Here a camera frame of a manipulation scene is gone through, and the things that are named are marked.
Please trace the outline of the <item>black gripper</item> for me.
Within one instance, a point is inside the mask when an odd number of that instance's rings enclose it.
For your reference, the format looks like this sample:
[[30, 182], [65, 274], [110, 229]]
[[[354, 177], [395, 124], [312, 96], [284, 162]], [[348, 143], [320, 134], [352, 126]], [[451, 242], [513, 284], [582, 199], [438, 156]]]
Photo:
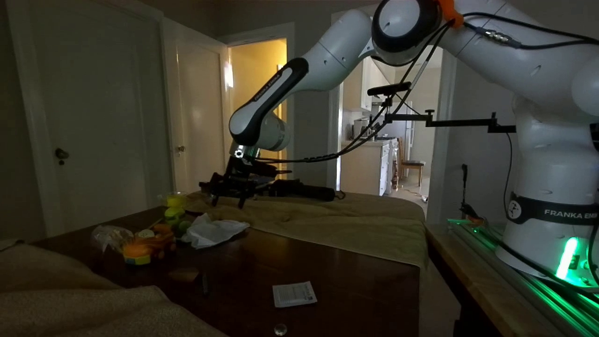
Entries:
[[224, 173], [215, 173], [208, 182], [211, 207], [217, 207], [221, 197], [238, 197], [238, 209], [243, 210], [247, 197], [253, 197], [258, 186], [269, 184], [275, 177], [273, 166], [230, 158]]

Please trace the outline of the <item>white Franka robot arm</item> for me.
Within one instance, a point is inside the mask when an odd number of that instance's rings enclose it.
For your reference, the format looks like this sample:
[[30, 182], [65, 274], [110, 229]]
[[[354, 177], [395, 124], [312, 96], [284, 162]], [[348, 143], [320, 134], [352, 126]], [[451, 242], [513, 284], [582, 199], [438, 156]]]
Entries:
[[284, 147], [284, 126], [273, 109], [288, 96], [329, 91], [372, 59], [402, 72], [389, 93], [406, 98], [436, 51], [513, 94], [509, 130], [518, 137], [518, 160], [507, 179], [511, 196], [496, 257], [530, 276], [593, 285], [599, 46], [545, 29], [505, 0], [382, 0], [370, 16], [344, 14], [232, 113], [223, 182], [253, 186], [271, 171], [258, 154]]

